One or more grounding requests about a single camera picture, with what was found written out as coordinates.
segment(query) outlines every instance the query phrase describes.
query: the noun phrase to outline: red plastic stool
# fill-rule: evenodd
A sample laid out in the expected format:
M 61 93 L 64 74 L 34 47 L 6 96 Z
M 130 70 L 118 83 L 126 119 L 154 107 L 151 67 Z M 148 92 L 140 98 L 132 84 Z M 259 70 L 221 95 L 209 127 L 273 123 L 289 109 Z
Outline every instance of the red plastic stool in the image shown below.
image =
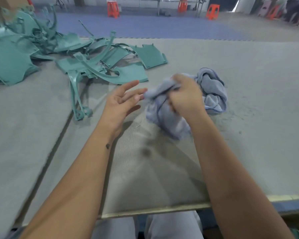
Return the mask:
M 179 0 L 177 11 L 178 12 L 187 11 L 187 0 Z
M 107 0 L 106 1 L 107 4 L 107 16 L 108 17 L 114 17 L 117 18 L 120 16 L 120 11 L 119 11 L 119 7 L 117 5 L 116 1 L 113 0 Z
M 206 17 L 208 20 L 217 19 L 219 13 L 219 5 L 211 4 L 207 10 Z
M 269 11 L 269 13 L 266 16 L 266 18 L 268 18 L 270 20 L 273 20 L 276 17 L 276 15 L 277 15 L 279 7 L 280 7 L 280 5 L 276 5 L 273 8 L 271 8 L 271 10 Z

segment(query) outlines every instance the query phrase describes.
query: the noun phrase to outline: gray felt surface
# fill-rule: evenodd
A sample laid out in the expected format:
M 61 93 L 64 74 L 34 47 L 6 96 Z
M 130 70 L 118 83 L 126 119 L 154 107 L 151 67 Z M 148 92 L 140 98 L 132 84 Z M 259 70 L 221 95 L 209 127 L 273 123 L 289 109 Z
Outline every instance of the gray felt surface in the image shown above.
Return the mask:
M 299 195 L 299 43 L 116 42 L 154 43 L 166 54 L 169 63 L 147 70 L 149 82 L 138 87 L 154 87 L 177 72 L 214 69 L 225 82 L 228 111 L 212 120 L 228 145 L 267 195 Z M 114 87 L 101 80 L 90 85 L 84 103 L 94 114 L 70 123 L 24 224 L 79 154 L 100 118 L 106 94 Z M 144 106 L 127 118 L 110 160 L 101 217 L 209 201 L 192 138 L 170 140 L 146 121 Z
M 69 80 L 54 62 L 0 85 L 0 238 L 31 192 L 71 112 Z

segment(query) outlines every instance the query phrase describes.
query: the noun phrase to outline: light blue towel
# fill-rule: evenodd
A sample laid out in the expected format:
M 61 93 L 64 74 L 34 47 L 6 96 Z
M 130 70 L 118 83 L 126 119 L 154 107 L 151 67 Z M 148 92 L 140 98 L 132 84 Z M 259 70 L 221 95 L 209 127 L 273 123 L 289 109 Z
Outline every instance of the light blue towel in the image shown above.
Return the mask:
M 226 111 L 227 93 L 224 82 L 217 76 L 216 72 L 201 68 L 196 76 L 183 74 L 195 79 L 203 92 L 205 109 L 208 114 L 217 114 Z M 165 79 L 156 89 L 144 93 L 145 99 L 149 100 L 146 108 L 146 118 L 157 124 L 171 138 L 182 139 L 190 133 L 190 127 L 186 120 L 177 113 L 171 111 L 168 105 L 167 93 L 179 89 L 180 84 L 171 77 Z

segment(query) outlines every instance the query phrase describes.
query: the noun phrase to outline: cardboard box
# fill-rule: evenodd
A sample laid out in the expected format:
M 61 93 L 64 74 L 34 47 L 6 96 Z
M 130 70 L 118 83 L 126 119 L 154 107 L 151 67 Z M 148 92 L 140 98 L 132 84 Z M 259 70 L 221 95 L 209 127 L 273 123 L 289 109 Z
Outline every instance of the cardboard box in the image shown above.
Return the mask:
M 27 0 L 0 0 L 0 7 L 7 8 L 9 10 L 24 7 L 28 5 Z

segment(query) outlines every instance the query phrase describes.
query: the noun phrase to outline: wall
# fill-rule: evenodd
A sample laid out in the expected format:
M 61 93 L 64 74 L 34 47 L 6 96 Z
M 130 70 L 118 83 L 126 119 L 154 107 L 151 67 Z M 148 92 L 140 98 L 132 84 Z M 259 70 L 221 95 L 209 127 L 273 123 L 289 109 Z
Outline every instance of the wall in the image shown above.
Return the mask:
M 106 5 L 106 0 L 84 0 L 85 4 L 87 6 L 105 6 Z M 160 4 L 161 8 L 173 8 L 177 9 L 178 7 L 178 1 L 179 0 L 173 0 L 176 2 L 166 2 L 162 1 Z M 32 0 L 34 4 L 48 4 L 48 3 L 55 3 L 55 0 Z M 122 5 L 123 7 L 152 7 L 152 8 L 157 8 L 157 0 L 153 1 L 140 1 L 140 0 L 117 0 L 118 4 Z M 206 11 L 208 8 L 208 3 L 204 3 L 202 10 Z M 192 8 L 195 6 L 195 3 L 189 3 L 189 5 L 192 6 Z
M 242 12 L 245 14 L 250 14 L 255 0 L 239 0 L 235 12 Z

